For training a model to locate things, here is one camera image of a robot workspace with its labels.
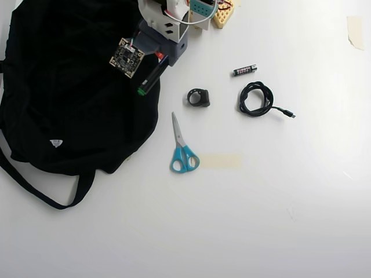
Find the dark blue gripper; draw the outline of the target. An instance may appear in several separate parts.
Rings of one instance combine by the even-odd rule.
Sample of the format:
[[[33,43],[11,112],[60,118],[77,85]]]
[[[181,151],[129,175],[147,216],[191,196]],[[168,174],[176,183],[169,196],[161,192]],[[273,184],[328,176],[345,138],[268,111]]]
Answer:
[[[180,42],[174,42],[165,38],[142,20],[139,24],[139,33],[134,39],[134,45],[145,55],[154,54],[158,61],[168,56],[168,63],[173,67],[188,46],[188,31],[185,32]]]

